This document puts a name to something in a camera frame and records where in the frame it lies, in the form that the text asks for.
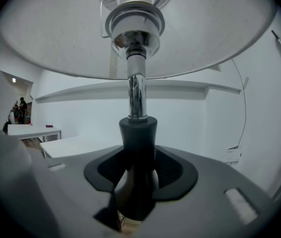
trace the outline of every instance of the white shelf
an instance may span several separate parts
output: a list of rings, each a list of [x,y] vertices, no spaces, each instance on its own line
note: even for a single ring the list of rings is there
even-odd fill
[[[204,91],[207,88],[239,93],[241,89],[213,83],[182,81],[182,80],[147,80],[147,97],[152,98],[152,92],[191,92]],[[106,83],[89,84],[72,87],[36,98],[37,103],[83,99],[116,99],[127,98],[127,81],[111,81]]]

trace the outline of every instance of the black lamp base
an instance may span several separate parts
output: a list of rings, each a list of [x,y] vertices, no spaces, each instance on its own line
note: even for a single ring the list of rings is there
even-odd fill
[[[143,221],[155,202],[178,200],[189,192],[198,172],[192,163],[155,146],[155,118],[144,121],[125,118],[119,126],[123,147],[87,164],[84,176],[96,190],[111,193],[123,215]],[[126,181],[115,191],[125,171]]]

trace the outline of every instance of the white table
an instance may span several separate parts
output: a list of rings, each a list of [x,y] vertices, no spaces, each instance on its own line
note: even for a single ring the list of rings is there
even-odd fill
[[[28,124],[9,124],[8,135],[17,137],[18,139],[27,139],[34,137],[43,137],[46,141],[46,136],[57,135],[61,139],[61,130],[58,128],[46,128],[45,126],[28,125]]]
[[[59,158],[93,152],[114,146],[115,144],[90,140],[84,136],[76,136],[40,143],[40,145],[44,150],[45,156],[48,154],[51,158]]]

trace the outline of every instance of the white lamp shade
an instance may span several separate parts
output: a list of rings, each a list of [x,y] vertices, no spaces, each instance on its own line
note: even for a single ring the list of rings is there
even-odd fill
[[[147,78],[208,68],[252,45],[269,26],[273,0],[169,0],[160,50],[147,60]],[[103,17],[109,14],[104,7]],[[52,71],[126,79],[126,61],[100,34],[100,0],[11,0],[0,36],[21,58]]]

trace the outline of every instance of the floor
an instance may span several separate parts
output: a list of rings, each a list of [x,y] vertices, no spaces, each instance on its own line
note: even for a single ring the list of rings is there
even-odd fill
[[[22,142],[30,148],[34,148],[37,149],[39,151],[41,151],[42,156],[44,157],[44,153],[43,153],[43,149],[40,146],[40,139],[36,138],[29,138],[29,139],[22,139]]]
[[[120,213],[118,213],[118,218],[120,220],[121,233],[127,236],[133,234],[141,224],[140,221],[131,220]]]

